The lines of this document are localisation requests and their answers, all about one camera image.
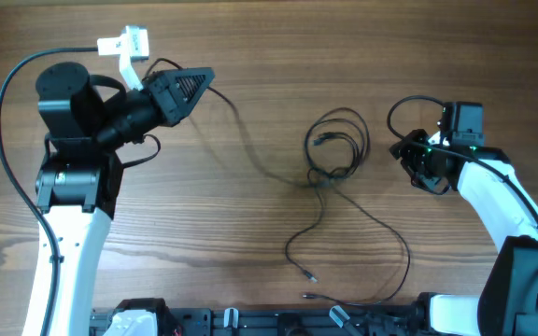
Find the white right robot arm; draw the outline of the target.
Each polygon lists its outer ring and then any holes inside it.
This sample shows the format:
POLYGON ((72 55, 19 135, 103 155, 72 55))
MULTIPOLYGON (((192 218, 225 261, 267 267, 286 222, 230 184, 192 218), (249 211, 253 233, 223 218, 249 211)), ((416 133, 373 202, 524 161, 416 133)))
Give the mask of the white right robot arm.
POLYGON ((477 213, 498 255, 481 294, 428 293, 426 328, 455 335, 538 335, 538 206, 510 159, 485 144, 479 103, 442 102, 438 130, 398 133, 389 149, 413 187, 455 190, 477 213))

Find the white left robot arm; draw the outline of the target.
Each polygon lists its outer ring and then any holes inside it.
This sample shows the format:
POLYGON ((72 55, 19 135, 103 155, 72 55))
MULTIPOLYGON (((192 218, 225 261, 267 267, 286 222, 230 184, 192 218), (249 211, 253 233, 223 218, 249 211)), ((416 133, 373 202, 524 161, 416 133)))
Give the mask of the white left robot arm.
POLYGON ((39 234, 35 280, 23 334, 86 335, 97 265, 128 163, 116 151, 151 130, 174 127, 194 109, 215 74, 209 67, 163 70, 126 90, 80 63, 57 63, 38 77, 38 112, 49 130, 35 182, 36 207, 54 237, 39 234))

